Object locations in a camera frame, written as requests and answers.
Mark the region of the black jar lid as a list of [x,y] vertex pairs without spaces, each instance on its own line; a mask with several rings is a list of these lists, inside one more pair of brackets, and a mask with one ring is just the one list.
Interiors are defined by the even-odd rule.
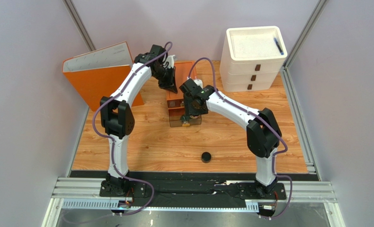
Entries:
[[212,159],[212,155],[209,152],[203,152],[201,155],[201,161],[203,163],[209,163]]

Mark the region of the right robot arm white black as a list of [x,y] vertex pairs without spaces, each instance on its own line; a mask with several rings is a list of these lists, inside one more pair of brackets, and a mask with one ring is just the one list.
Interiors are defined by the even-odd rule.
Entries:
[[246,132],[247,147],[256,157],[257,193],[269,194],[277,183],[275,153],[282,138],[281,130],[270,109],[254,109],[223,94],[211,85],[201,87],[188,79],[180,86],[185,114],[188,117],[209,112],[220,114],[242,127]]

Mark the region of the glass cream jar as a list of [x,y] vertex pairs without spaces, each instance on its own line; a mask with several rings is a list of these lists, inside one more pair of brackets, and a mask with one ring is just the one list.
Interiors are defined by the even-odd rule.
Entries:
[[185,114],[180,117],[180,121],[182,125],[187,125],[187,126],[189,126],[191,124],[190,122],[194,119],[195,119],[194,117],[191,117],[190,115],[185,115]]

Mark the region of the orange makeup drawer box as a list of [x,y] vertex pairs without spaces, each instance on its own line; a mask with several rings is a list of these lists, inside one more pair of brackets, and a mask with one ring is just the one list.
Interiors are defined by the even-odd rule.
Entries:
[[183,92],[179,87],[188,80],[188,75],[194,64],[194,61],[178,61],[175,63],[175,81],[177,93],[166,92],[166,101],[169,109],[182,107],[184,102]]

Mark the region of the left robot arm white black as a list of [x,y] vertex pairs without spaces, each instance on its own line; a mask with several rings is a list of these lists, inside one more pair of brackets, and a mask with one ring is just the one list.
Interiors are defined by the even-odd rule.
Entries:
[[110,165],[105,180],[101,183],[101,197],[122,197],[131,192],[127,147],[129,135],[135,127],[131,106],[142,86],[151,77],[158,81],[161,89],[177,93],[174,57],[168,55],[172,42],[164,47],[153,45],[147,53],[139,54],[129,75],[122,85],[109,97],[102,97],[98,114],[103,137],[109,139]]

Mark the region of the clear acrylic drawer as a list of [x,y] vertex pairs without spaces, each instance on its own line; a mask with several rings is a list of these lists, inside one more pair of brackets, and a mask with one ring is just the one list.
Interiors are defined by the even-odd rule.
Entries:
[[[169,108],[168,114],[170,127],[187,127],[187,125],[182,125],[180,121],[180,117],[185,114],[184,107]],[[189,126],[200,125],[202,123],[202,117],[200,115],[194,116],[194,118],[195,119],[190,122],[191,124]]]

